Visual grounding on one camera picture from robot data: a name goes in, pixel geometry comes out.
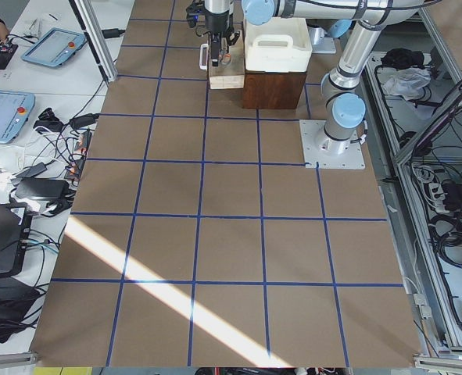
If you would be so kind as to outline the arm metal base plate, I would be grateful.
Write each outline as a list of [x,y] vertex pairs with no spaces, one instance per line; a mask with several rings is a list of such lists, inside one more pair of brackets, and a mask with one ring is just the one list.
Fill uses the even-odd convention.
[[324,131],[325,120],[300,120],[304,165],[311,169],[364,170],[360,138],[354,130],[351,138],[335,141]]
[[334,55],[336,46],[334,39],[329,37],[322,27],[307,27],[313,54]]

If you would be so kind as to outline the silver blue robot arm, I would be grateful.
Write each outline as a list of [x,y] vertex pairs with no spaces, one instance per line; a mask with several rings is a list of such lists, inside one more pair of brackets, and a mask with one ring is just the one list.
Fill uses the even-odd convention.
[[186,8],[186,21],[196,28],[200,16],[204,17],[204,34],[208,36],[208,51],[212,66],[217,67],[235,45],[240,32],[234,28],[234,2],[224,0],[192,1]]
[[341,155],[349,148],[350,138],[363,121],[365,106],[353,93],[360,75],[382,30],[410,18],[422,1],[244,1],[247,21],[262,25],[274,17],[355,20],[349,40],[336,67],[324,78],[321,93],[328,118],[315,136],[318,149]]

